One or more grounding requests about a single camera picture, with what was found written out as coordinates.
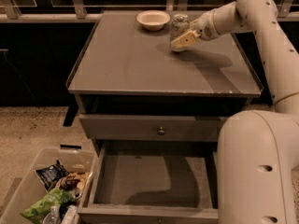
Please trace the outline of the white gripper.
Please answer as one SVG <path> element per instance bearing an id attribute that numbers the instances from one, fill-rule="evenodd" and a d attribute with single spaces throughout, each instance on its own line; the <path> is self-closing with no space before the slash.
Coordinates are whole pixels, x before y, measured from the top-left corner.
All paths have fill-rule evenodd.
<path id="1" fill-rule="evenodd" d="M 183 33 L 171 41 L 171 47 L 182 49 L 197 42 L 200 37 L 202 40 L 209 41 L 220 37 L 214 22 L 215 11 L 205 12 L 198 19 L 191 22 L 191 30 Z"/>

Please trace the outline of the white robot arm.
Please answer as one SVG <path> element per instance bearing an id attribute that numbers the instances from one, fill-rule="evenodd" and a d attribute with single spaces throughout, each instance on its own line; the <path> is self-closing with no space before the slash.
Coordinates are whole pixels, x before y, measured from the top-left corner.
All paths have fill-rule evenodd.
<path id="1" fill-rule="evenodd" d="M 274 0 L 235 0 L 192 21 L 174 50 L 228 33 L 254 35 L 272 105 L 228 118 L 218 139 L 219 224 L 298 224 L 292 172 L 299 165 L 299 53 Z"/>

